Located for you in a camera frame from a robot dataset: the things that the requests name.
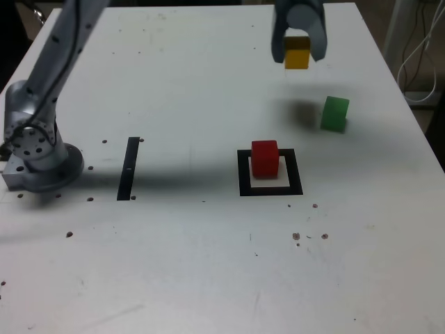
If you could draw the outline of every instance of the red cube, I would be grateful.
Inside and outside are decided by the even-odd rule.
[[[255,178],[274,178],[278,176],[280,153],[277,141],[252,142],[252,174]]]

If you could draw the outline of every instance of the cube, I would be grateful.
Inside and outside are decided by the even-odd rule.
[[[307,70],[311,40],[307,36],[289,36],[284,38],[284,68],[287,70]]]
[[[349,100],[328,96],[321,116],[321,128],[334,132],[344,132],[348,107]]]
[[[277,177],[280,164],[277,141],[253,141],[251,162],[255,178]]]

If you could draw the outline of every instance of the white table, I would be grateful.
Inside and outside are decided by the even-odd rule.
[[[288,72],[272,6],[107,9],[58,102],[94,169],[60,198],[1,182],[0,333],[443,333],[444,174],[356,6],[325,9],[326,59]],[[295,121],[327,95],[345,134]],[[264,139],[303,196],[239,196],[236,151]]]

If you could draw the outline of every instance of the cable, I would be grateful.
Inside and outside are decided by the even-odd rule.
[[[440,20],[440,18],[442,17],[442,15],[445,12],[445,8],[442,9],[442,11],[440,12],[440,14],[437,16],[437,19],[431,24],[431,29],[428,33],[428,35],[420,42],[420,44],[416,47],[416,49],[414,49],[414,51],[408,56],[408,58],[403,62],[403,64],[400,66],[400,69],[398,70],[397,73],[397,85],[400,87],[400,76],[401,76],[401,72],[403,69],[403,66],[405,66],[405,64],[411,59],[411,57],[413,57],[413,55],[416,54],[416,52],[419,50],[419,48],[424,44],[424,42],[431,36],[432,31],[434,30],[434,28],[436,27],[436,24],[438,23],[438,21]],[[428,94],[427,97],[423,98],[422,100],[411,100],[408,99],[407,97],[405,97],[405,99],[409,102],[423,102],[427,99],[429,99],[431,97],[432,94],[434,94],[435,89],[436,89],[436,83],[437,83],[437,77],[436,77],[436,67],[434,66],[434,63],[432,62],[431,57],[429,57],[429,55],[427,54],[427,58],[428,60],[430,60],[430,62],[433,65],[433,70],[434,70],[434,86],[430,92],[430,94]]]
[[[422,15],[421,15],[421,18],[422,18],[422,28],[423,28],[423,38],[426,37],[425,7],[426,7],[426,2],[423,3]],[[407,90],[410,89],[410,86],[416,80],[417,75],[419,74],[420,67],[422,65],[423,53],[425,52],[425,50],[426,50],[426,44],[424,43],[422,51],[420,53],[419,62],[417,63],[416,72],[414,73],[414,76],[411,78],[410,82],[407,85],[405,85],[404,90],[403,90],[403,94],[406,94]]]
[[[32,122],[37,118],[39,113],[42,111],[43,106],[47,103],[47,100],[48,100],[49,96],[52,94],[54,88],[57,87],[58,83],[60,82],[60,80],[63,78],[63,76],[67,72],[68,67],[70,66],[70,64],[72,62],[72,59],[74,58],[74,55],[76,53],[77,42],[78,42],[78,39],[79,39],[79,32],[80,32],[81,5],[80,5],[80,0],[75,0],[75,1],[76,2],[74,3],[74,14],[75,14],[75,18],[74,18],[74,39],[73,39],[73,43],[72,43],[72,47],[71,47],[70,53],[68,54],[67,61],[64,64],[64,66],[62,67],[62,70],[59,72],[59,74],[57,75],[57,77],[54,80],[54,82],[52,83],[52,85],[49,87],[47,93],[44,95],[41,103],[38,105],[37,109],[35,110],[35,113],[25,122],[25,124],[20,125],[20,126],[15,128],[13,134],[11,134],[11,136],[8,139],[6,139],[3,142],[3,144],[0,145],[0,152],[4,152],[6,150],[7,144],[9,144],[12,141],[14,141],[14,139],[16,139],[22,133],[23,129],[25,129],[26,127],[32,127],[32,128],[38,129],[40,132],[42,132],[42,134],[44,136],[46,136],[48,138],[48,134],[46,133],[46,131],[43,130],[41,127],[32,125]],[[53,147],[56,146],[56,144],[57,144],[57,136],[54,136],[54,138],[55,138],[54,144],[52,144],[51,141],[48,141],[49,144],[51,146],[53,146]]]
[[[431,23],[431,30],[430,32],[432,32],[432,25],[434,24],[434,22],[436,21],[437,18],[437,13],[440,11],[440,8],[442,7],[442,5],[444,4],[444,0],[440,0],[439,5],[437,6],[436,12],[434,13],[434,17],[432,18],[432,23]],[[430,41],[431,41],[431,35],[428,38],[427,42],[426,42],[426,50],[428,50],[429,46],[430,46]]]
[[[405,48],[403,49],[403,53],[402,53],[402,63],[405,62],[405,54],[406,54],[406,51],[407,51],[407,49],[408,49],[408,47],[409,47],[409,45],[410,45],[410,43],[411,43],[411,39],[414,37],[414,33],[415,33],[416,30],[417,30],[417,23],[418,23],[418,21],[417,21],[417,17],[419,16],[419,9],[420,9],[420,7],[421,7],[421,2],[419,1],[419,3],[417,4],[417,8],[416,8],[416,18],[415,18],[415,21],[414,21],[414,27],[413,27],[413,29],[412,29],[412,31],[411,31],[411,35],[410,35],[410,37],[408,38],[408,41],[406,42]],[[405,82],[404,82],[404,84],[403,84],[403,93],[405,93],[406,90],[407,90],[407,81],[408,81],[408,73],[407,73],[407,70],[406,70],[406,67],[405,67],[405,66],[403,66],[403,71],[404,71],[404,73],[405,73]]]

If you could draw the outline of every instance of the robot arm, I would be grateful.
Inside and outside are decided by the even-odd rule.
[[[306,31],[312,58],[315,61],[325,58],[327,36],[322,0],[276,0],[272,34],[272,56],[276,63],[284,60],[284,35],[288,28]]]
[[[67,0],[28,80],[6,91],[4,140],[12,154],[3,171],[8,188],[60,188],[83,169],[78,149],[62,141],[56,103],[108,0]]]

